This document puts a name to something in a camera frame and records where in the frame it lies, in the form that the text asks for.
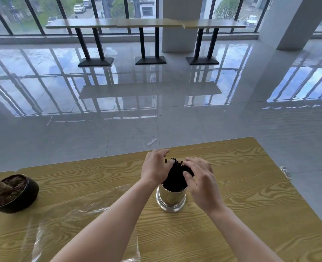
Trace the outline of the person's right hand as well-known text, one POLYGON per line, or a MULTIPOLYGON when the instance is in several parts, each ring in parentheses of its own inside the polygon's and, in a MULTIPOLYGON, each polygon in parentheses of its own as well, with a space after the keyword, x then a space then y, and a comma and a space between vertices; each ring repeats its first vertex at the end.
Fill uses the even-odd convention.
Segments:
POLYGON ((225 208, 211 164, 198 157, 186 157, 184 165, 194 173, 197 188, 189 190, 194 202, 209 217, 225 208))

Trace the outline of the person's left hand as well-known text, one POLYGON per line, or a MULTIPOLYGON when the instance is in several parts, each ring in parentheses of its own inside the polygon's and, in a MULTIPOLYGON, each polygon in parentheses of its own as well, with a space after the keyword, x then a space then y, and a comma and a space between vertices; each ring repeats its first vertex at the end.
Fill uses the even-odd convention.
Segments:
POLYGON ((154 149, 148 152, 142 165, 141 180, 150 184, 154 189, 168 176, 165 169, 165 157, 169 151, 169 149, 154 149))

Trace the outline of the bundle of black sticks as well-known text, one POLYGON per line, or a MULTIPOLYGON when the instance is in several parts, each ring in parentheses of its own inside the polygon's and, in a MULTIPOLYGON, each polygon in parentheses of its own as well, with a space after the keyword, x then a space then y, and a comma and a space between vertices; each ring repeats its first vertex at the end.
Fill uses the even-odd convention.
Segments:
POLYGON ((168 191, 181 192, 188 186, 185 177, 183 176, 183 172, 188 172, 192 177, 194 176, 194 173, 190 167, 183 164, 183 161, 179 162, 176 158, 172 159, 174 160, 174 164, 172 165, 167 178, 161 185, 168 191))

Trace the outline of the person's right forearm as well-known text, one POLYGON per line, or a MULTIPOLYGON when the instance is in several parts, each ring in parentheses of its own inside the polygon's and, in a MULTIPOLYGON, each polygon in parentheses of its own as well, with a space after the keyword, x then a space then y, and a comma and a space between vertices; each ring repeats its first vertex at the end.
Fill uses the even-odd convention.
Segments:
POLYGON ((228 207, 214 207, 205 213, 223 235, 239 262, 283 262, 228 207))

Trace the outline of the person's left forearm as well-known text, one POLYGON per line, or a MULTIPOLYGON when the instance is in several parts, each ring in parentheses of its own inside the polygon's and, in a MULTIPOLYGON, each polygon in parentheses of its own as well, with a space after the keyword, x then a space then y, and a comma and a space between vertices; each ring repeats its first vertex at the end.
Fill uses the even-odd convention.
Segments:
POLYGON ((162 177, 142 176, 50 262, 121 262, 143 208, 162 177))

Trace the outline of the shiny metal cup holder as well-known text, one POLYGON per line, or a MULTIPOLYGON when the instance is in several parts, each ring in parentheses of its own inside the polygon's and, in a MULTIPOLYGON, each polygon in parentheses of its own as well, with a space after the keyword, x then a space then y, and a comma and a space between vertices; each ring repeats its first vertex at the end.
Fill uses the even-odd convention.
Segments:
POLYGON ((156 190, 156 202, 161 209, 167 212, 180 211, 186 202, 186 189, 180 192, 172 192, 159 185, 156 190))

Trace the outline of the clear plastic bag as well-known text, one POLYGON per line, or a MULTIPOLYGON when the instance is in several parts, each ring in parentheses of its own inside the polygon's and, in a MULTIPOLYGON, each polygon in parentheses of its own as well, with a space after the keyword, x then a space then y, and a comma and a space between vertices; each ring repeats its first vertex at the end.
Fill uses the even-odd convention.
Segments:
POLYGON ((87 194, 35 211, 26 223, 19 262, 50 260, 120 198, 130 184, 87 194))

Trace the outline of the wooden table with black legs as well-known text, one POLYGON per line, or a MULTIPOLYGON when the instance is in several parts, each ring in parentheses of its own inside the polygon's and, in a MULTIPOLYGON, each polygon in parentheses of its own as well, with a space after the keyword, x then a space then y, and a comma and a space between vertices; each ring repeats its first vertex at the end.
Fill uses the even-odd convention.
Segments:
POLYGON ((181 25, 184 29, 197 29, 198 36, 196 41, 196 47, 193 57, 186 57, 187 62, 191 66, 198 65, 219 65, 219 61, 214 58, 213 51, 216 43, 216 39, 219 33, 219 29, 244 29, 246 25, 239 23, 233 19, 202 19, 202 20, 181 20, 181 25), (213 34, 210 42, 210 47, 206 57, 200 57, 200 47, 202 43, 202 36, 204 29, 213 28, 213 34))
POLYGON ((166 64, 164 56, 159 55, 159 37, 161 27, 182 27, 182 24, 178 20, 168 18, 132 18, 123 19, 120 18, 116 24, 117 28, 138 28, 140 36, 141 56, 135 57, 135 65, 161 65, 166 64), (144 40, 144 28, 155 28, 155 55, 145 55, 145 40, 144 40))
POLYGON ((74 28, 81 45, 81 48, 84 52, 85 58, 80 61, 78 67, 109 67, 112 65, 114 58, 105 57, 102 43, 100 40, 100 35, 98 29, 102 27, 116 27, 118 19, 116 18, 82 18, 82 19, 57 19, 53 22, 50 22, 45 26, 47 29, 71 29, 74 28), (88 48, 84 41, 82 34, 82 28, 91 28, 93 30, 94 39, 97 45, 99 57, 90 57, 88 48))

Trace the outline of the black round plant pot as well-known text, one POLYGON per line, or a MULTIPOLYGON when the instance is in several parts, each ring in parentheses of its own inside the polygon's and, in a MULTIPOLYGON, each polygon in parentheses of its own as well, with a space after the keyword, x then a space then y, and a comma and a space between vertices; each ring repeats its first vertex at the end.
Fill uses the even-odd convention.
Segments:
POLYGON ((11 186, 11 192, 0 190, 0 212, 13 214, 31 206, 37 199, 39 185, 23 174, 13 174, 1 180, 11 186))

